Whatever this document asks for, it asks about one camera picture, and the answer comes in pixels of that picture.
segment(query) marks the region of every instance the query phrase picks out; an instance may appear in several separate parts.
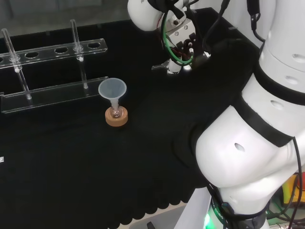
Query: plastic funnel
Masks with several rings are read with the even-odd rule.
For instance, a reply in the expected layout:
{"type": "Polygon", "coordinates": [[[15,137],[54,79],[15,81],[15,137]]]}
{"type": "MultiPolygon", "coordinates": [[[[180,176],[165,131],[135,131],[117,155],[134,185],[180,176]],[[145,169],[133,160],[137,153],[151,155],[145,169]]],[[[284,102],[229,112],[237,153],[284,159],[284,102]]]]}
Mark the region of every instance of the plastic funnel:
{"type": "Polygon", "coordinates": [[[109,78],[101,82],[99,86],[99,94],[109,99],[112,105],[112,116],[115,118],[123,115],[123,110],[119,107],[119,98],[121,98],[127,90],[127,86],[123,80],[117,78],[109,78]]]}

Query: black tablecloth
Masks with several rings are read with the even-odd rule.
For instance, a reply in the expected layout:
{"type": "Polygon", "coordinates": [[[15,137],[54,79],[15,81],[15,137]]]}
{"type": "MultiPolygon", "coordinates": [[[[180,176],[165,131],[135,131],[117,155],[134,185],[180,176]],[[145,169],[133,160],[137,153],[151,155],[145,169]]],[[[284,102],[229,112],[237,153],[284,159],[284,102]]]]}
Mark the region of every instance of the black tablecloth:
{"type": "MultiPolygon", "coordinates": [[[[216,19],[198,11],[203,34],[216,19]]],[[[89,79],[117,77],[127,84],[120,100],[128,123],[105,122],[109,101],[87,98],[14,114],[1,114],[0,227],[18,229],[117,228],[169,204],[187,202],[205,182],[185,167],[171,143],[189,123],[204,123],[228,107],[251,74],[257,50],[221,42],[243,38],[222,21],[209,43],[211,60],[191,73],[151,71],[163,63],[155,33],[131,21],[80,27],[80,40],[105,38],[106,55],[85,56],[89,79]]],[[[16,50],[72,42],[71,30],[13,37],[16,50]]],[[[3,41],[0,51],[6,52],[3,41]]],[[[74,58],[26,65],[30,89],[79,81],[74,58]]],[[[12,69],[0,70],[0,91],[20,91],[12,69]]]]}

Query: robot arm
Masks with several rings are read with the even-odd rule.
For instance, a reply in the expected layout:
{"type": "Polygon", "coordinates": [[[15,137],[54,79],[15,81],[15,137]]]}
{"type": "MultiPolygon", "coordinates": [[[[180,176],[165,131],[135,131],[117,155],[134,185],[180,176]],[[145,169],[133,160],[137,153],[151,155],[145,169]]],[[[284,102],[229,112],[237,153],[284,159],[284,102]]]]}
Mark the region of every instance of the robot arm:
{"type": "MultiPolygon", "coordinates": [[[[164,5],[160,4],[166,0],[152,2],[129,0],[128,3],[132,21],[144,31],[158,28],[158,21],[166,13],[164,5]]],[[[177,9],[185,5],[183,0],[171,2],[177,9]]],[[[255,32],[259,19],[258,1],[247,2],[255,32]]],[[[217,189],[230,215],[259,214],[238,221],[237,228],[269,229],[265,206],[276,190],[305,164],[304,12],[304,0],[277,0],[274,22],[259,64],[239,98],[244,111],[253,116],[249,117],[247,112],[243,114],[240,106],[230,106],[197,141],[198,166],[217,189]]],[[[177,43],[185,42],[186,36],[195,33],[195,29],[191,26],[187,35],[180,37],[180,33],[183,34],[179,32],[183,28],[181,25],[187,18],[176,14],[168,15],[165,28],[166,39],[172,47],[179,48],[177,43]]],[[[223,220],[217,217],[212,205],[209,214],[215,228],[222,229],[223,220]]]]}
{"type": "Polygon", "coordinates": [[[182,10],[189,3],[189,0],[129,0],[128,2],[130,18],[138,28],[143,31],[160,29],[164,49],[170,56],[166,64],[168,73],[178,73],[182,66],[187,66],[193,61],[196,29],[192,20],[188,19],[182,10]]]}

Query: yellow object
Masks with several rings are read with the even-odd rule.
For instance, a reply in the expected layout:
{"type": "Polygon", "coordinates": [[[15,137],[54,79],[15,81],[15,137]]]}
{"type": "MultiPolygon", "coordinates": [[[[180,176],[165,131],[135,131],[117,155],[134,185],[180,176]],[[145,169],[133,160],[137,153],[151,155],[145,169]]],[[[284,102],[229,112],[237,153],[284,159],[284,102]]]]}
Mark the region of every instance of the yellow object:
{"type": "MultiPolygon", "coordinates": [[[[292,194],[292,189],[294,187],[294,182],[295,179],[297,179],[297,175],[292,175],[283,185],[283,193],[284,193],[284,198],[283,198],[283,203],[284,204],[288,204],[291,194],[292,194]]],[[[299,188],[298,186],[296,186],[295,188],[295,196],[292,200],[293,203],[297,202],[297,199],[299,198],[299,188]]],[[[305,203],[305,192],[303,191],[302,193],[302,198],[301,198],[301,202],[305,203]]]]}

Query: test tube rack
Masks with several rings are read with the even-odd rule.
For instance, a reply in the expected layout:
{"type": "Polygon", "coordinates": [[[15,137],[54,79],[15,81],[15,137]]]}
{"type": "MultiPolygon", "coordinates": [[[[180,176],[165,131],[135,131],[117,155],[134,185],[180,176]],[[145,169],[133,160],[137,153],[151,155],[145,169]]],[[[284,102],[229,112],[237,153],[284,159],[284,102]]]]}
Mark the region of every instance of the test tube rack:
{"type": "Polygon", "coordinates": [[[0,93],[1,112],[11,113],[35,107],[62,103],[66,101],[99,95],[99,84],[108,77],[87,80],[84,69],[84,56],[105,53],[108,50],[105,40],[96,39],[80,42],[75,20],[70,20],[74,43],[54,45],[15,52],[7,29],[2,29],[4,41],[9,50],[0,54],[0,69],[14,68],[23,91],[13,94],[0,93]],[[81,72],[81,79],[76,83],[29,90],[22,66],[38,62],[75,57],[81,72]]]}

